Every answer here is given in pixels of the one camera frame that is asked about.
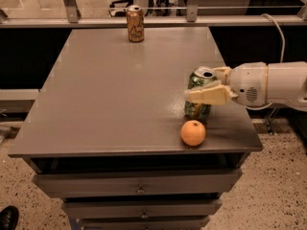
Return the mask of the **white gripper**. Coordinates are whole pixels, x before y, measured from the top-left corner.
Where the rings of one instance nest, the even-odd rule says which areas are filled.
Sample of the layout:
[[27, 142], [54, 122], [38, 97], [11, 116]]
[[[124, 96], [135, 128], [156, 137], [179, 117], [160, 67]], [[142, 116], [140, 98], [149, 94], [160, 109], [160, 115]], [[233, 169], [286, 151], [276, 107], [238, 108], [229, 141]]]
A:
[[223, 66], [214, 68], [213, 71], [222, 84], [185, 90], [184, 98], [187, 102], [221, 105], [233, 100], [237, 104], [251, 108], [260, 108], [268, 104], [266, 100], [268, 66], [266, 63], [244, 63], [233, 69]]

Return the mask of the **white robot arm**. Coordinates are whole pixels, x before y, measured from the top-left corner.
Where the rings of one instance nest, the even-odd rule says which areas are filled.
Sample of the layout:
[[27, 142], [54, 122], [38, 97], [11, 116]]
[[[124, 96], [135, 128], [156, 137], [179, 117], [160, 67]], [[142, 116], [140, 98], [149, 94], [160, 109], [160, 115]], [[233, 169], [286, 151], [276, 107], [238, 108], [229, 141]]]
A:
[[287, 106], [299, 111], [307, 109], [305, 61], [253, 62], [233, 69], [200, 67], [195, 73], [212, 81], [184, 91], [185, 100], [194, 104], [218, 105], [233, 101], [247, 108]]

